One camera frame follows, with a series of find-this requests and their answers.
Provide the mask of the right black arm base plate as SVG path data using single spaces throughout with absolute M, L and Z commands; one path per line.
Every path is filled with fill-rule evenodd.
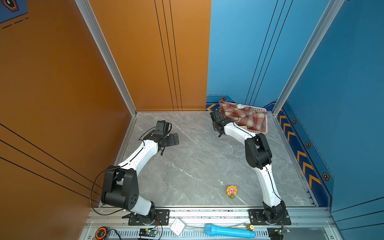
M 250 223 L 256 226 L 280 226 L 281 224 L 283 224 L 284 226 L 290 226 L 292 224 L 291 218 L 287 210 L 277 216 L 264 209 L 250 209 L 248 210 L 248 214 Z

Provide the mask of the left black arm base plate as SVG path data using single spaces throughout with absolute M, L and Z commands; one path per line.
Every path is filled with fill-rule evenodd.
M 170 220 L 169 209 L 155 209 L 151 210 L 148 215 L 130 214 L 129 226 L 144 226 L 161 224 L 167 226 Z

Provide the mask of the red plaid skirt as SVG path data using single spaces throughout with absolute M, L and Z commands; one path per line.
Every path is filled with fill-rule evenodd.
M 267 110 L 219 101 L 220 111 L 224 118 L 235 122 L 238 126 L 251 132 L 268 132 Z

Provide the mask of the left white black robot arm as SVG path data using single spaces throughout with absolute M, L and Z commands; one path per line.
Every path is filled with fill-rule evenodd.
M 177 133 L 165 136 L 148 134 L 125 161 L 106 169 L 101 202 L 127 210 L 140 222 L 151 224 L 156 216 L 155 203 L 140 196 L 138 175 L 158 151 L 179 144 Z

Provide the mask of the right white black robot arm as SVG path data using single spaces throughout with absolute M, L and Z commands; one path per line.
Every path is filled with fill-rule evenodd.
M 272 151 L 264 134 L 249 132 L 222 116 L 221 111 L 210 112 L 213 128 L 219 135 L 227 135 L 244 144 L 247 163 L 256 169 L 263 193 L 263 215 L 270 225 L 282 224 L 287 219 L 286 204 L 278 193 L 272 172 Z

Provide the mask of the pink perforated plastic basket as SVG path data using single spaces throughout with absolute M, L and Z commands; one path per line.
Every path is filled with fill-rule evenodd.
M 246 106 L 237 113 L 236 124 L 253 133 L 268 132 L 267 110 L 264 108 Z

